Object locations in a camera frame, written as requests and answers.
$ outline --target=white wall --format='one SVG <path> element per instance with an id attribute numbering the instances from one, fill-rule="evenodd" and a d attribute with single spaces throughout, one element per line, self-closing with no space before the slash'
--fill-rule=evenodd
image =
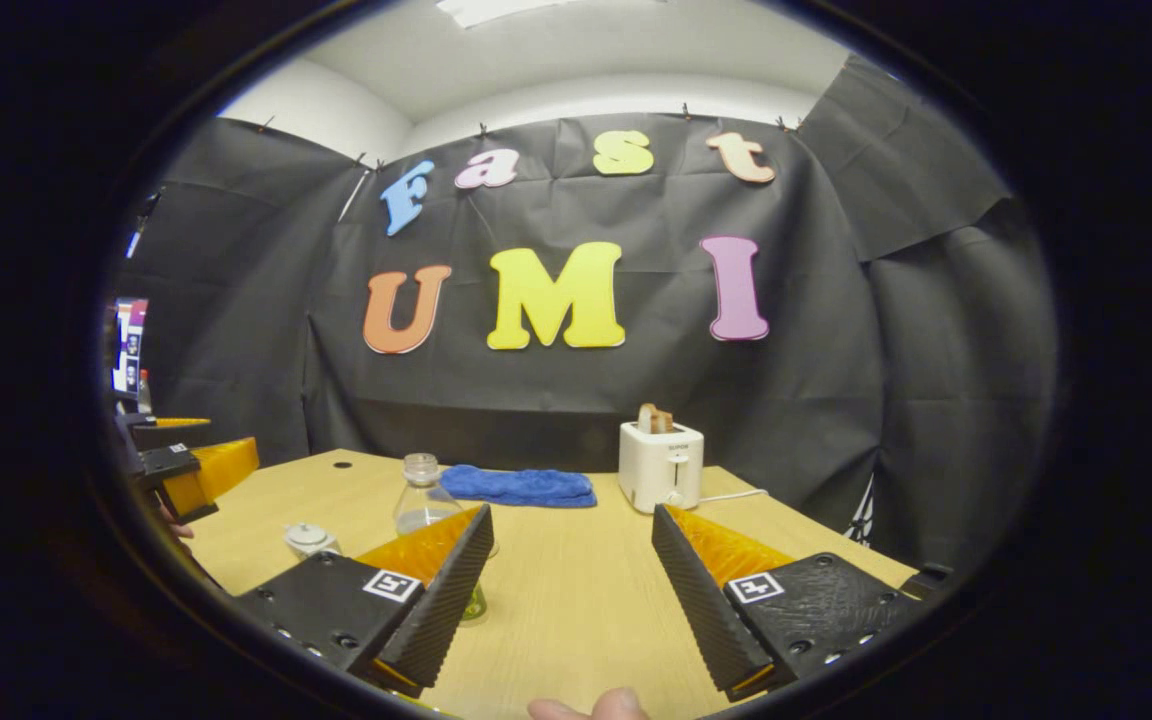
<path id="1" fill-rule="evenodd" d="M 479 123 L 505 128 L 554 118 L 608 113 L 681 113 L 741 118 L 768 124 L 776 115 L 793 127 L 812 109 L 818 96 L 712 76 L 619 74 L 522 88 L 461 106 L 414 127 L 402 143 L 410 156 L 445 142 L 477 135 Z"/>
<path id="2" fill-rule="evenodd" d="M 235 118 L 291 132 L 357 158 L 397 159 L 412 123 L 385 100 L 342 74 L 310 60 L 291 60 L 252 85 L 220 118 Z"/>

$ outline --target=black curtain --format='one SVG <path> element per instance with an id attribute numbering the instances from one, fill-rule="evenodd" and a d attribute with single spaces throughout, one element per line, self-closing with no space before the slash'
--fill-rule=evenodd
<path id="1" fill-rule="evenodd" d="M 600 176 L 594 137 L 612 129 L 649 136 L 653 167 Z M 761 143 L 776 177 L 733 176 L 705 145 L 719 132 Z M 513 182 L 453 184 L 471 156 L 500 147 L 521 153 Z M 425 160 L 420 217 L 387 237 L 380 192 Z M 763 340 L 710 336 L 710 236 L 759 247 Z M 626 342 L 573 348 L 559 333 L 551 347 L 488 348 L 490 258 L 526 247 L 558 276 L 590 241 L 622 249 Z M 452 267 L 429 340 L 372 351 L 369 279 L 407 273 L 401 328 L 426 265 Z M 1020 203 L 942 114 L 856 58 L 796 132 L 568 118 L 379 173 L 218 119 L 166 176 L 119 290 L 151 300 L 156 410 L 255 434 L 265 464 L 348 447 L 612 471 L 617 424 L 655 402 L 705 433 L 708 464 L 915 563 L 955 564 L 1002 528 L 1055 381 L 1051 298 Z"/>

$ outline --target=table surface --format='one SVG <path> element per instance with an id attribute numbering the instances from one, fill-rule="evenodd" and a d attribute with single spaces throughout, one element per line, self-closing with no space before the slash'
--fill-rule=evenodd
<path id="1" fill-rule="evenodd" d="M 401 470 L 402 460 L 351 450 L 257 470 L 220 498 L 220 511 L 192 524 L 197 538 L 189 546 L 234 594 L 296 564 L 285 525 L 321 525 L 344 555 L 361 555 L 394 538 Z M 526 719 L 526 702 L 536 697 L 589 712 L 599 694 L 631 685 L 655 720 L 732 705 L 708 679 L 660 568 L 652 516 L 626 501 L 616 473 L 589 478 L 597 507 L 492 507 L 500 551 L 482 575 L 488 611 L 457 629 L 438 684 L 422 703 L 472 720 Z M 722 468 L 704 469 L 702 497 L 750 488 Z M 894 588 L 914 575 L 771 497 L 707 502 L 696 511 L 795 559 L 838 553 Z"/>

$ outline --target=white toaster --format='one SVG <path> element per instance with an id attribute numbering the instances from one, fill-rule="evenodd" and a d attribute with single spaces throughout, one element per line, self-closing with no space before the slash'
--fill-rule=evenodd
<path id="1" fill-rule="evenodd" d="M 658 503 L 695 507 L 700 501 L 705 435 L 673 424 L 672 433 L 644 433 L 637 423 L 621 424 L 621 491 L 637 511 Z"/>

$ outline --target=light fixture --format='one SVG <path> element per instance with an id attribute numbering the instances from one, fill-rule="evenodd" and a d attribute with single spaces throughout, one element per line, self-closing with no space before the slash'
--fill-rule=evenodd
<path id="1" fill-rule="evenodd" d="M 617 0 L 616 3 L 664 3 L 664 1 L 666 0 Z M 578 2 L 579 0 L 440 0 L 435 7 L 452 15 L 461 26 L 470 28 L 524 10 Z"/>

